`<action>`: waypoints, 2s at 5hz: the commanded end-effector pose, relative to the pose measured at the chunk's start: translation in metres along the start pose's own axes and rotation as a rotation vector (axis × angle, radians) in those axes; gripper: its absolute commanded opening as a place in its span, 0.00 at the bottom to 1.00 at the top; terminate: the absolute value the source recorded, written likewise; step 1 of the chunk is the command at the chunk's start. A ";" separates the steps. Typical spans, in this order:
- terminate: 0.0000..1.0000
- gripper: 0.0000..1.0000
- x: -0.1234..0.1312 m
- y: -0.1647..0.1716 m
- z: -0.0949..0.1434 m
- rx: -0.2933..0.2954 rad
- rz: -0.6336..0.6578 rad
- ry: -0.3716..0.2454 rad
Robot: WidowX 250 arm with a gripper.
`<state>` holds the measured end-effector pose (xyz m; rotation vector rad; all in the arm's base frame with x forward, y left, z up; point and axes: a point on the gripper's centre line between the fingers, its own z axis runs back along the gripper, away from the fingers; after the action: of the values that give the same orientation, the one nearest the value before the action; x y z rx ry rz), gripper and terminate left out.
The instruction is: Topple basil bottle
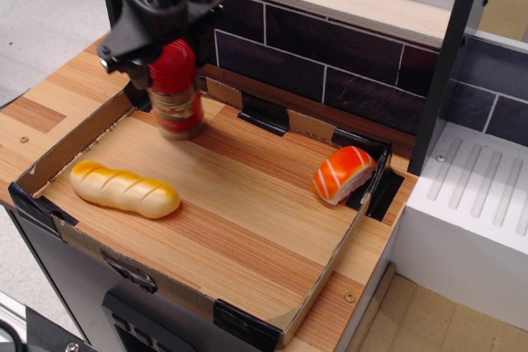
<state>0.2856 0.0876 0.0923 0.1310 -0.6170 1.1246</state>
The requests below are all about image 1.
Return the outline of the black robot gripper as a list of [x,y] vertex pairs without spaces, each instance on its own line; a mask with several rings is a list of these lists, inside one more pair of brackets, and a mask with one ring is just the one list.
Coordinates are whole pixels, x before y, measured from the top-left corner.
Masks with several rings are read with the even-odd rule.
[[127,73],[138,90],[150,87],[149,63],[163,46],[185,38],[202,68],[210,56],[210,31],[225,0],[122,0],[120,16],[97,53],[107,73]]

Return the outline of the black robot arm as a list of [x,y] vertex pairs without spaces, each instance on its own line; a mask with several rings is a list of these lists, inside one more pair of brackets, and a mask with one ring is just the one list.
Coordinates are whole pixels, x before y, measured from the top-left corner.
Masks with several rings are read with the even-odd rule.
[[139,90],[150,84],[148,65],[164,46],[184,39],[202,65],[212,50],[215,22],[225,0],[106,0],[110,34],[98,56],[108,73],[126,73]]

